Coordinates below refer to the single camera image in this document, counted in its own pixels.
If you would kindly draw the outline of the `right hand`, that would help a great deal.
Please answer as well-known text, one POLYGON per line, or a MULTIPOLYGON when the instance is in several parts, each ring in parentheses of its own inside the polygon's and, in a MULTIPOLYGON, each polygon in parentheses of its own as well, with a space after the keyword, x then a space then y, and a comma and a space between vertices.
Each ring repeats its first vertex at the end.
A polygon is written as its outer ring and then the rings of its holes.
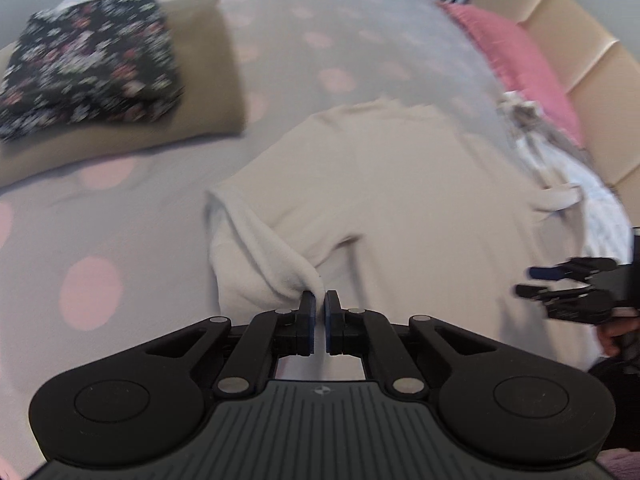
POLYGON ((614 320, 597 327, 597 338, 606 356, 617 356, 620 348, 615 339, 626 334, 631 334, 639 329, 638 318, 614 318, 614 320))

